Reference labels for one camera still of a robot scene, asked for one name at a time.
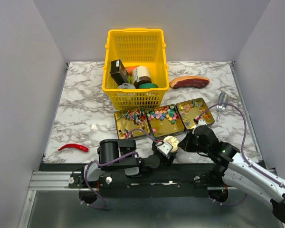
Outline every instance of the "gray wall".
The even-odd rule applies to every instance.
[[[65,70],[31,0],[0,0],[0,228],[15,228]]]
[[[265,162],[285,178],[285,0],[271,0],[236,74]]]
[[[235,60],[269,0],[34,0],[62,56],[104,60],[107,32],[162,28],[167,59]]]

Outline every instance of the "gold tray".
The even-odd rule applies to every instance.
[[[179,114],[178,110],[175,108],[174,104],[162,106],[162,107],[155,108],[155,109],[149,109],[149,110],[146,110],[146,112],[147,112],[147,114],[150,114],[152,111],[154,111],[154,112],[163,111],[165,107],[169,108],[170,106],[174,107],[174,111],[177,115],[177,117],[176,117],[177,119],[175,120],[175,124],[171,124],[171,122],[167,118],[164,118],[163,120],[158,120],[155,118],[148,120],[148,123],[150,125],[150,130],[156,139],[163,139],[165,136],[168,136],[168,135],[175,136],[178,134],[182,134],[185,130],[185,127],[184,127],[184,125],[181,121],[181,118],[180,118],[180,114]]]
[[[191,130],[196,127],[193,119],[201,114],[201,110],[206,110],[208,108],[206,102],[203,98],[197,98],[189,101],[184,101],[176,104],[176,107],[180,113],[181,120],[187,130]],[[205,116],[202,116],[202,119],[206,121],[208,126],[213,125],[215,122],[210,110],[205,113]]]
[[[141,112],[140,122],[138,124],[134,123],[133,116],[134,113]],[[116,124],[117,136],[118,139],[126,139],[127,131],[133,130],[135,128],[141,128],[145,130],[148,134],[150,134],[150,128],[146,118],[146,112],[143,108],[131,108],[126,110],[117,111],[114,113],[114,119]],[[129,138],[140,138],[145,136],[145,134],[141,131],[134,131]]]

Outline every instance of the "yellow plastic basket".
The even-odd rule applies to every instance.
[[[161,29],[128,28],[110,30],[105,46],[103,91],[117,110],[135,107],[156,108],[169,90],[166,44]],[[121,59],[125,67],[145,66],[158,88],[117,89],[110,75],[111,61]]]

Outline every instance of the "white marble surface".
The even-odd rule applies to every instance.
[[[170,80],[186,75],[205,76],[210,79],[209,85],[203,89],[180,88],[170,90],[165,94],[162,105],[203,97],[207,105],[217,102],[219,93],[229,94],[229,101],[240,106],[242,104],[231,73],[229,63],[226,62],[169,62]],[[103,93],[102,77],[103,62],[71,62],[66,76],[60,103],[55,117],[53,129],[48,142],[45,163],[86,163],[97,159],[97,147],[103,139],[117,138],[114,108],[110,99]],[[214,118],[217,110],[211,110]],[[212,126],[217,137],[240,148],[244,125],[236,110],[227,107],[221,114],[219,122]],[[58,148],[67,143],[78,143],[87,146],[90,151],[84,153],[76,149]],[[152,154],[151,140],[137,140],[137,152],[141,157]],[[254,160],[257,152],[250,132],[245,143],[245,154]],[[175,162],[211,162],[208,158],[196,153],[178,150]]]

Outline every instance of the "black box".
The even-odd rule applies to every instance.
[[[114,60],[111,62],[111,77],[114,79],[114,81],[120,86],[123,83],[128,83],[128,72],[124,68],[124,65],[122,61]]]

